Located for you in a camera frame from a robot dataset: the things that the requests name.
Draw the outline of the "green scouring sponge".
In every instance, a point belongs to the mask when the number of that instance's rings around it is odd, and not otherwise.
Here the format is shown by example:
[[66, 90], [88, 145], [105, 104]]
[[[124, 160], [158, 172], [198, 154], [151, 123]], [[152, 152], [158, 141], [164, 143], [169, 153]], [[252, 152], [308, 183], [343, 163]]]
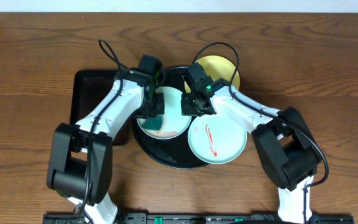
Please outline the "green scouring sponge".
[[163, 126], [163, 116], [158, 114], [156, 117], [149, 117], [141, 124], [143, 129], [159, 131]]

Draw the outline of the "yellow plate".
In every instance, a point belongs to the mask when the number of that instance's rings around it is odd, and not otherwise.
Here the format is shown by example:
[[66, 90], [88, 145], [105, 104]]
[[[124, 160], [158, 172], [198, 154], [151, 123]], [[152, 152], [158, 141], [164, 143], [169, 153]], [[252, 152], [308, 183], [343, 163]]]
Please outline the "yellow plate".
[[[230, 60], [218, 55], [205, 56], [196, 60], [194, 63], [198, 63], [204, 72], [212, 78], [213, 82], [219, 78], [223, 78], [229, 82], [235, 69], [235, 65]], [[240, 87], [240, 75], [238, 71], [234, 76], [232, 85], [234, 85], [236, 89]], [[191, 92], [191, 87], [186, 81], [185, 91], [186, 93]]]

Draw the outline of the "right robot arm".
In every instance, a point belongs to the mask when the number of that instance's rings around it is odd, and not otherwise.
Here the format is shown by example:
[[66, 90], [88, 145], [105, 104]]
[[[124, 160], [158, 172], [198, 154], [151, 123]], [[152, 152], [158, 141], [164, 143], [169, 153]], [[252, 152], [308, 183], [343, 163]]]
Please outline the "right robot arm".
[[242, 153], [250, 134], [264, 172], [278, 187], [279, 218], [308, 223], [321, 158], [301, 114], [262, 105], [230, 81], [213, 80], [199, 63], [187, 67], [184, 78], [191, 90], [182, 95], [181, 110], [195, 117], [188, 132], [192, 153], [208, 164], [225, 164]]

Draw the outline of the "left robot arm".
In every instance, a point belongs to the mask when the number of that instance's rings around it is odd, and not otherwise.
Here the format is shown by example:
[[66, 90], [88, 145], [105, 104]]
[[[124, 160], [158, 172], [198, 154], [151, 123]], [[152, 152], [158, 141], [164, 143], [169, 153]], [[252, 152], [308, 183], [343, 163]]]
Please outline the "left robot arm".
[[108, 195], [114, 138], [129, 118], [164, 112], [163, 95], [155, 91], [164, 74], [159, 59], [143, 55], [138, 67], [118, 69], [110, 92], [89, 115], [56, 128], [47, 187], [75, 204], [59, 223], [114, 223], [118, 208]]

